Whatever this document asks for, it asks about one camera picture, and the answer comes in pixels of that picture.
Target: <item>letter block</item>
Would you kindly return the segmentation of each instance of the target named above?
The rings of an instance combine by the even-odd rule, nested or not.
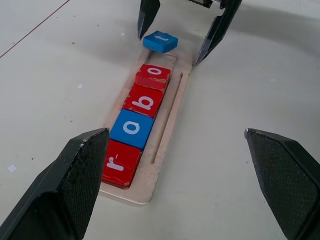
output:
[[[165,92],[171,70],[159,66],[143,64],[135,75],[135,84]]]
[[[166,53],[178,46],[178,38],[165,32],[155,31],[144,37],[143,46],[155,52]]]
[[[122,108],[154,118],[164,95],[161,91],[134,84]]]
[[[110,137],[143,150],[153,124],[152,117],[122,109],[111,129]]]
[[[138,148],[110,140],[106,150],[102,180],[120,188],[130,187],[140,156]]]

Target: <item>red letter block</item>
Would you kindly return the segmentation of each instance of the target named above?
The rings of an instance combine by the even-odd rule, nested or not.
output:
[[[170,75],[170,69],[143,64],[135,75],[135,83],[164,93],[170,80]]]
[[[120,188],[130,187],[140,156],[140,149],[110,140],[106,150],[102,181]]]
[[[154,118],[164,95],[162,91],[134,84],[122,108]]]

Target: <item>white floor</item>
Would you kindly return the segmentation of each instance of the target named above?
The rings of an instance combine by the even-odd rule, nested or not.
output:
[[[0,55],[63,2],[1,1]],[[218,5],[161,3],[150,32],[190,40],[196,54]],[[142,50],[139,5],[71,0],[0,58],[0,223],[70,138],[104,125]],[[151,203],[98,197],[85,239],[284,240],[244,130],[295,139],[320,160],[319,12],[317,0],[245,0],[190,76]]]

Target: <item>wooden tray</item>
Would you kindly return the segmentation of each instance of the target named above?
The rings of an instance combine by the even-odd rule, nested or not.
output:
[[[100,196],[134,205],[147,204],[154,193],[169,140],[175,126],[178,110],[192,70],[192,57],[177,52],[157,53],[144,48],[111,110],[104,125],[105,127],[111,128],[114,125],[123,103],[134,85],[136,73],[142,64],[171,69],[170,82],[130,188],[121,189],[102,182],[99,191]]]

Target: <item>blue letter block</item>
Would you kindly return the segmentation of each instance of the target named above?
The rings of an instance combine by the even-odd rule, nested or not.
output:
[[[169,52],[177,45],[178,38],[161,31],[155,31],[143,39],[143,46],[158,53]]]
[[[111,129],[111,139],[143,150],[154,120],[129,110],[121,110]]]

